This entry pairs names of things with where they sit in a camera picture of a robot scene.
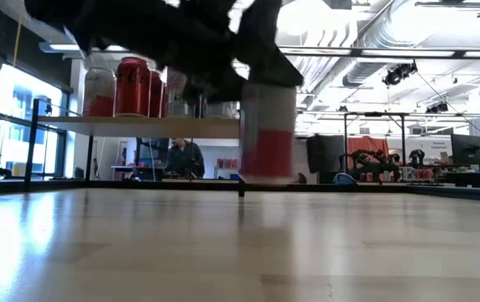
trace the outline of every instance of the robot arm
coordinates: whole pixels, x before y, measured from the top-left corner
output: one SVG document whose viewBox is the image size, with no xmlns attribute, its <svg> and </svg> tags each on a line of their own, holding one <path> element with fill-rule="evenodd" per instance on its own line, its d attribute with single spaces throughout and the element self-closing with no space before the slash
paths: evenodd
<svg viewBox="0 0 480 302">
<path fill-rule="evenodd" d="M 410 153 L 411 165 L 414 168 L 423 166 L 423 159 L 425 159 L 425 152 L 421 149 L 416 149 Z"/>
<path fill-rule="evenodd" d="M 245 80 L 233 59 L 250 66 L 252 81 L 300 85 L 302 75 L 274 42 L 281 0 L 255 0 L 237 34 L 228 28 L 234 2 L 181 0 L 175 8 L 163 0 L 25 0 L 25 6 L 33 18 L 64 27 L 84 55 L 120 45 L 186 74 L 188 82 L 205 83 L 209 102 L 240 101 Z"/>
</svg>

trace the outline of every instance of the red and white cup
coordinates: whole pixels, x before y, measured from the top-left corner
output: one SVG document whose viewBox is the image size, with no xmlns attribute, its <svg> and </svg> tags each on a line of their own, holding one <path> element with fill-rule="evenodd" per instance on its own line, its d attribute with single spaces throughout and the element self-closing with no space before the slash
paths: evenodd
<svg viewBox="0 0 480 302">
<path fill-rule="evenodd" d="M 240 175 L 247 182 L 288 184 L 294 180 L 295 105 L 294 87 L 251 82 L 244 85 L 240 107 Z"/>
</svg>

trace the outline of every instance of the man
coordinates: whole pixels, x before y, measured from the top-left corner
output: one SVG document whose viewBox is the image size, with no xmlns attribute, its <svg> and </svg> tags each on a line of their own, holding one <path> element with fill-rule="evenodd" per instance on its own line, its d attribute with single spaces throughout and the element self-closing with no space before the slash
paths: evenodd
<svg viewBox="0 0 480 302">
<path fill-rule="evenodd" d="M 175 172 L 181 176 L 193 173 L 197 178 L 205 175 L 205 160 L 196 143 L 189 143 L 183 138 L 172 138 L 171 148 L 167 153 L 165 172 Z"/>
</svg>

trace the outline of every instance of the black cable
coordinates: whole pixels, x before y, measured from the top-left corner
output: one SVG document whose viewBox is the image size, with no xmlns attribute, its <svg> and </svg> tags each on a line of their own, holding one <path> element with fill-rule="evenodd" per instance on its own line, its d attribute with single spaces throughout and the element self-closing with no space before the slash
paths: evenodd
<svg viewBox="0 0 480 302">
<path fill-rule="evenodd" d="M 426 83 L 426 85 L 428 85 L 428 87 L 431 88 L 431 90 L 433 90 L 433 92 L 436 93 L 436 95 L 438 95 L 442 100 L 445 100 L 445 98 L 441 96 L 441 94 L 434 87 L 432 87 L 432 85 L 427 80 L 425 80 L 425 78 L 419 72 L 417 73 L 417 75 Z M 470 126 L 474 127 L 475 129 L 477 129 L 477 131 L 480 132 L 480 129 L 477 126 L 473 125 L 470 120 L 464 117 L 462 113 L 458 112 L 458 110 L 453 105 L 451 105 L 447 100 L 445 101 L 445 103 L 447 104 L 447 106 L 451 107 L 455 112 L 457 112 L 457 114 L 459 114 L 464 120 L 466 120 L 466 122 Z"/>
</svg>

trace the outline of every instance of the wooden shelf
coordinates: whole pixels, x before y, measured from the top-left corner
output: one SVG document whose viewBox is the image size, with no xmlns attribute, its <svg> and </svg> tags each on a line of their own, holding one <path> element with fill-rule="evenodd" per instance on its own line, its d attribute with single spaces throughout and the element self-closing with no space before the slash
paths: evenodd
<svg viewBox="0 0 480 302">
<path fill-rule="evenodd" d="M 238 138 L 238 120 L 222 118 L 39 117 L 39 123 L 108 138 Z"/>
</svg>

